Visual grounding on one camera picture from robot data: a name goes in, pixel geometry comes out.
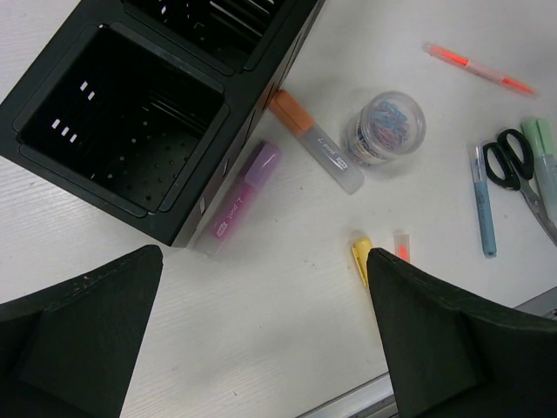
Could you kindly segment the black two-slot organizer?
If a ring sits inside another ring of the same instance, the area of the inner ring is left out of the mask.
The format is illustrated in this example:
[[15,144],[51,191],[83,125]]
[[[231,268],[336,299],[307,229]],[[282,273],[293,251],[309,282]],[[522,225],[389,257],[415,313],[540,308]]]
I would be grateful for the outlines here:
[[1,154],[171,245],[189,239],[320,1],[82,1],[1,105]]

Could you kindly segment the green highlighter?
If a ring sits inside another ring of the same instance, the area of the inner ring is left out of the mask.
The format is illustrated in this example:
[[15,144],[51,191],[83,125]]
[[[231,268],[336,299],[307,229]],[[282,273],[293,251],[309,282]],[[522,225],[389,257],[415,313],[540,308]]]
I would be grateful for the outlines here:
[[522,132],[534,155],[534,172],[547,216],[556,223],[556,148],[547,119],[529,118],[521,124]]

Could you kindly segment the yellow cap highlighter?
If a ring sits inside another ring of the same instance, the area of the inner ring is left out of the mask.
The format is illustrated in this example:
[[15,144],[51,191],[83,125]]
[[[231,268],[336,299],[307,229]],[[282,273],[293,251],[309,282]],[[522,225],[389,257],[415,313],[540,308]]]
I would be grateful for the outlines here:
[[365,288],[369,288],[367,259],[372,248],[373,243],[368,236],[364,235],[362,231],[353,232],[351,236],[352,257]]

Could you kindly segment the orange thin pen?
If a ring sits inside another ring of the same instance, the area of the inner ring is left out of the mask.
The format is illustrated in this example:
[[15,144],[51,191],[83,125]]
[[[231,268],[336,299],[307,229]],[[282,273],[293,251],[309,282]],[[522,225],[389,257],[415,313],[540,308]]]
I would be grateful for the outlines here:
[[432,57],[436,57],[441,61],[461,68],[463,71],[472,73],[480,78],[484,78],[485,80],[500,85],[510,91],[514,91],[520,95],[531,98],[537,96],[537,91],[533,87],[516,78],[508,76],[504,71],[495,70],[489,66],[472,60],[469,57],[461,56],[460,54],[437,44],[424,43],[423,50]]

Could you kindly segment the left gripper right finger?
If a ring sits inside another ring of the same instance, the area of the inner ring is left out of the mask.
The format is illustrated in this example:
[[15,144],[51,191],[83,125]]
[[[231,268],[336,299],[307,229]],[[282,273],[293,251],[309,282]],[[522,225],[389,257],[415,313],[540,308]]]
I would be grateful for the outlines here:
[[484,299],[382,248],[369,293],[401,417],[554,417],[556,321]]

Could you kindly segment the black handled scissors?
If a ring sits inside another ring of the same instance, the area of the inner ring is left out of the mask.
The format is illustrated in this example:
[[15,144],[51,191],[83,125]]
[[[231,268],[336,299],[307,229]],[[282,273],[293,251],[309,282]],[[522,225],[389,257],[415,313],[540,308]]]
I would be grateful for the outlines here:
[[521,192],[534,217],[556,245],[556,226],[547,215],[540,195],[530,186],[534,178],[534,152],[526,137],[509,128],[482,146],[487,177],[496,185]]

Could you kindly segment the orange short pen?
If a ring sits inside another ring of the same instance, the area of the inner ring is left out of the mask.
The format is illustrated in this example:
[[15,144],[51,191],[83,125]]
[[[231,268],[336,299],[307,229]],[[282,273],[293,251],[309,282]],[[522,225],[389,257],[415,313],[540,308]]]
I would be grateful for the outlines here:
[[410,262],[411,254],[409,235],[402,230],[397,230],[393,234],[393,242],[395,255],[405,262]]

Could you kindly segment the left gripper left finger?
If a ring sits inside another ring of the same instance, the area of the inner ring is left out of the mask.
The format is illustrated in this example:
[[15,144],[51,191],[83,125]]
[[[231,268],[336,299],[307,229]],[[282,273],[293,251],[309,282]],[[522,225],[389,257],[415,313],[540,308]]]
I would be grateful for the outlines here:
[[118,417],[163,270],[148,245],[1,305],[3,417]]

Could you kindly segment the purple highlighter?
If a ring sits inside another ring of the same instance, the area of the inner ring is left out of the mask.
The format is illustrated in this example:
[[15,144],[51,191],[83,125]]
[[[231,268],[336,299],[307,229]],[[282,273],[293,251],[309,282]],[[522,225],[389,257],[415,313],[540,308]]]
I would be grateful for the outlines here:
[[197,250],[209,257],[220,253],[275,172],[281,156],[276,145],[267,141],[257,144],[201,233],[195,245]]

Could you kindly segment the blue thin pen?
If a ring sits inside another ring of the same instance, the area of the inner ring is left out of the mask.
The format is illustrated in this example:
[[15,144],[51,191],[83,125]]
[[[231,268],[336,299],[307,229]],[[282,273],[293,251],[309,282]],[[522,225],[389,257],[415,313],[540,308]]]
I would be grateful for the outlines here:
[[467,150],[470,158],[482,250],[487,258],[494,258],[497,255],[497,245],[483,149],[480,144],[470,144]]

